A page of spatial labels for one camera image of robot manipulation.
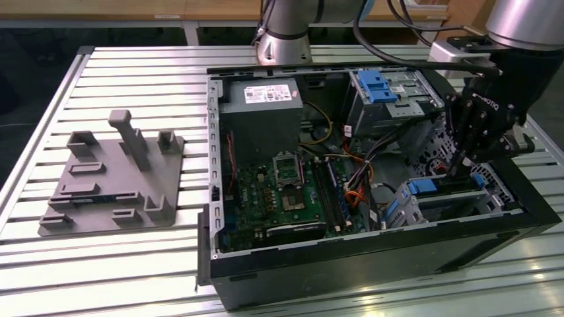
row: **aluminum slatted table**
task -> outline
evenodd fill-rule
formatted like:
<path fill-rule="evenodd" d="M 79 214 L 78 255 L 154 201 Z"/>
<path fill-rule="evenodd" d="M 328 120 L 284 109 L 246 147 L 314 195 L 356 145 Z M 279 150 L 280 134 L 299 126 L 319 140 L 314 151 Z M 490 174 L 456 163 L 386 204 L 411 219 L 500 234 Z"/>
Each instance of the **aluminum slatted table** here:
<path fill-rule="evenodd" d="M 428 56 L 428 49 L 416 46 L 383 48 L 403 58 Z M 314 59 L 376 60 L 358 46 L 316 46 Z M 208 197 L 206 68 L 254 63 L 254 50 L 243 46 L 96 48 L 78 55 L 0 193 L 0 316 L 228 315 L 214 288 L 195 287 L 196 215 Z M 462 88 L 460 81 L 454 85 Z M 136 233 L 42 238 L 38 220 L 70 155 L 70 133 L 88 129 L 99 139 L 118 137 L 106 122 L 118 108 L 131 110 L 132 125 L 147 137 L 174 128 L 186 139 L 176 224 Z M 564 216 L 564 156 L 534 121 L 527 129 L 538 151 L 516 158 L 516 164 Z M 559 314 L 563 237 L 559 225 L 470 269 L 236 316 Z"/>

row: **power supply label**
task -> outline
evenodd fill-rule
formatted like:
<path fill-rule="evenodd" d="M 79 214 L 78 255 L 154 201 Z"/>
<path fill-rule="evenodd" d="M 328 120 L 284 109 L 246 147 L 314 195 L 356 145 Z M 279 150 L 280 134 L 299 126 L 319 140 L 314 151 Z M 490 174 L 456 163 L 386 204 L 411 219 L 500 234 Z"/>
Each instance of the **power supply label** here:
<path fill-rule="evenodd" d="M 278 102 L 292 100 L 288 85 L 255 86 L 246 88 L 246 103 Z"/>

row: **motherboard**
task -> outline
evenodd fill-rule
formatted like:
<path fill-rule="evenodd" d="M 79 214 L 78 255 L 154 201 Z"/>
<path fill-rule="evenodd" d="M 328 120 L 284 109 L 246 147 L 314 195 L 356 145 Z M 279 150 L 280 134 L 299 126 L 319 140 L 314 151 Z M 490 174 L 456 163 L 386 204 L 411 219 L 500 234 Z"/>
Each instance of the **motherboard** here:
<path fill-rule="evenodd" d="M 226 198 L 227 252 L 366 232 L 344 200 L 342 159 L 291 153 L 238 166 Z"/>

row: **label sticker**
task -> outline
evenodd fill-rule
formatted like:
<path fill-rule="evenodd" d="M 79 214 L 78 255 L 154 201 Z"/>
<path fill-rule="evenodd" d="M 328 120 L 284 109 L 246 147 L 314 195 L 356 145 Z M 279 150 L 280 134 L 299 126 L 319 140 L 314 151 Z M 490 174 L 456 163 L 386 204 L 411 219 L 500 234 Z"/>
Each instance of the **label sticker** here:
<path fill-rule="evenodd" d="M 343 130 L 344 130 L 344 136 L 352 137 L 352 127 L 350 125 L 346 125 Z"/>
<path fill-rule="evenodd" d="M 406 89 L 404 89 L 404 87 L 402 85 L 399 85 L 398 87 L 390 87 L 390 90 L 394 93 L 406 92 Z"/>
<path fill-rule="evenodd" d="M 372 211 L 372 209 L 371 209 L 371 219 L 375 220 L 376 222 L 379 221 L 379 215 Z"/>
<path fill-rule="evenodd" d="M 288 85 L 255 86 L 246 88 L 246 103 L 258 104 L 260 102 L 290 101 Z"/>

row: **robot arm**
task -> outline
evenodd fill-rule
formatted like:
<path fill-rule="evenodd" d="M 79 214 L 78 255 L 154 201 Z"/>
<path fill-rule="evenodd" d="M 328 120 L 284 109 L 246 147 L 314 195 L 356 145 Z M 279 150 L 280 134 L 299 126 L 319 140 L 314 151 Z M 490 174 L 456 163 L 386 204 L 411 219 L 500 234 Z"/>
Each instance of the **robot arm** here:
<path fill-rule="evenodd" d="M 311 23 L 351 22 L 364 0 L 268 0 L 262 39 L 256 48 L 260 65 L 311 63 L 308 28 Z M 372 9 L 374 1 L 364 12 Z"/>
<path fill-rule="evenodd" d="M 564 61 L 564 1 L 498 0 L 490 34 L 435 42 L 428 62 L 390 56 L 364 39 L 359 21 L 372 5 L 370 0 L 270 0 L 259 63 L 311 63 L 308 25 L 354 20 L 359 42 L 382 59 L 466 77 L 462 94 L 446 100 L 447 131 L 456 145 L 450 178 L 468 176 L 475 163 L 532 152 L 522 126 Z"/>
<path fill-rule="evenodd" d="M 447 130 L 458 150 L 450 177 L 467 175 L 474 163 L 535 150 L 522 126 L 564 61 L 563 15 L 563 1 L 498 0 L 487 36 L 434 43 L 431 60 L 487 62 L 502 72 L 466 78 L 462 94 L 446 100 Z"/>

